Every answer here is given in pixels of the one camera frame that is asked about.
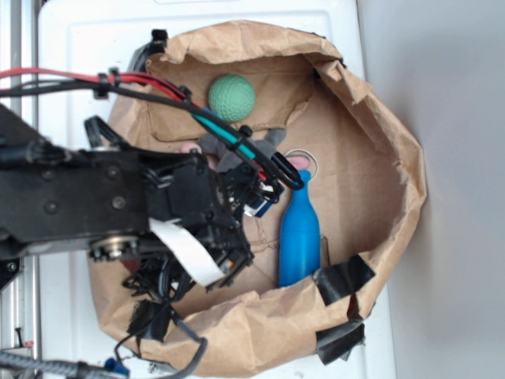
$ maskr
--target gray plush toy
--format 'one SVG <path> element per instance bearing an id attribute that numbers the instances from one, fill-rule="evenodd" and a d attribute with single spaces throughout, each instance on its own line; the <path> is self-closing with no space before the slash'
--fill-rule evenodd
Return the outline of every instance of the gray plush toy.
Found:
<path id="1" fill-rule="evenodd" d="M 286 138 L 285 129 L 270 129 L 263 140 L 249 140 L 268 158 L 271 158 L 276 152 L 277 147 Z M 179 148 L 179 152 L 190 152 L 196 149 L 203 154 L 217 156 L 219 162 L 216 167 L 211 168 L 218 172 L 226 173 L 238 166 L 242 161 L 234 153 L 226 148 L 224 143 L 211 134 L 205 134 L 198 139 L 196 143 L 186 142 Z M 289 156 L 287 159 L 297 170 L 306 170 L 309 167 L 309 159 L 305 156 Z"/>

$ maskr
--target screw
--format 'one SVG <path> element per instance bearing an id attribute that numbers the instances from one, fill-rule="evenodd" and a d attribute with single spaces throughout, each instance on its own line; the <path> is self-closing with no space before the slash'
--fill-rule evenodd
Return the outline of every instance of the screw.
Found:
<path id="1" fill-rule="evenodd" d="M 110 179 L 116 179 L 119 176 L 119 169 L 116 166 L 110 166 L 107 168 L 107 176 Z"/>
<path id="2" fill-rule="evenodd" d="M 17 270 L 17 265 L 14 262 L 10 262 L 7 264 L 7 271 L 15 272 Z"/>
<path id="3" fill-rule="evenodd" d="M 112 199 L 112 206 L 115 209 L 123 209 L 126 206 L 125 198 L 121 196 L 116 196 L 114 199 Z"/>
<path id="4" fill-rule="evenodd" d="M 53 180 L 55 173 L 53 170 L 44 170 L 41 175 L 44 180 Z"/>
<path id="5" fill-rule="evenodd" d="M 58 204 L 56 204 L 54 201 L 48 201 L 44 205 L 44 210 L 50 215 L 54 215 L 58 211 Z"/>

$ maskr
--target brown paper bag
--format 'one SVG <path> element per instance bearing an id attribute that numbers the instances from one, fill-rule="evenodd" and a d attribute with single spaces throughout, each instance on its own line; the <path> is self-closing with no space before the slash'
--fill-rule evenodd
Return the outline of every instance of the brown paper bag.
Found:
<path id="1" fill-rule="evenodd" d="M 328 267 L 277 288 L 279 225 L 290 195 L 263 218 L 246 218 L 254 265 L 233 286 L 208 293 L 194 287 L 176 305 L 188 326 L 209 341 L 196 374 L 247 377 L 316 351 L 329 352 L 329 362 L 338 356 L 339 337 L 355 333 L 369 315 L 417 226 L 426 197 L 420 145 L 371 86 L 345 68 L 336 48 L 313 34 L 228 22 L 175 36 L 147 66 L 191 88 L 203 105 L 214 78 L 247 77 L 257 100 L 243 123 L 257 130 L 255 137 L 262 129 L 287 128 L 279 151 L 304 148 L 320 164 L 309 188 Z M 130 143 L 159 151 L 204 133 L 181 111 L 123 98 L 110 123 Z M 90 275 L 100 327 L 120 340 L 139 300 L 121 286 L 129 271 L 111 262 L 90 265 Z M 126 346 L 177 368 L 197 349 L 173 325 L 162 343 L 131 339 Z"/>

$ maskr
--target blue plastic bottle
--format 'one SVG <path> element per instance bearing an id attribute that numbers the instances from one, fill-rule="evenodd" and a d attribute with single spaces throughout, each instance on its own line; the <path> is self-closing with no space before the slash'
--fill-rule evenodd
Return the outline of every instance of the blue plastic bottle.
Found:
<path id="1" fill-rule="evenodd" d="M 320 229 L 316 211 L 309 199 L 310 172 L 300 171 L 305 186 L 293 191 L 281 224 L 279 286 L 304 279 L 320 263 Z"/>

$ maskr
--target white surface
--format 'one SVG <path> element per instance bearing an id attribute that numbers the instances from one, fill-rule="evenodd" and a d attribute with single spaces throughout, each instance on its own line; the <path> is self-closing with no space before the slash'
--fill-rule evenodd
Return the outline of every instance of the white surface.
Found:
<path id="1" fill-rule="evenodd" d="M 356 3 L 351 0 L 173 1 L 162 5 L 147 0 L 51 0 L 39 20 L 39 65 L 82 73 L 105 72 L 111 66 L 125 70 L 133 52 L 150 40 L 153 28 L 166 28 L 173 36 L 233 19 L 270 22 L 326 36 L 349 68 L 363 75 Z M 44 96 L 40 100 L 40 130 L 55 143 L 87 148 L 83 121 L 94 114 L 107 118 L 112 103 L 113 98 L 94 101 L 89 92 Z M 41 303 L 44 358 L 98 363 L 111 356 L 114 341 L 98 328 L 83 253 L 41 259 Z M 324 367 L 316 356 L 308 357 L 259 377 L 394 378 L 387 292 L 380 296 L 365 324 L 366 347 L 356 348 L 348 362 Z M 147 376 L 142 364 L 126 363 L 134 369 L 134 377 Z"/>
<path id="2" fill-rule="evenodd" d="M 360 0 L 368 80 L 425 149 L 389 283 L 399 379 L 502 378 L 505 2 Z"/>

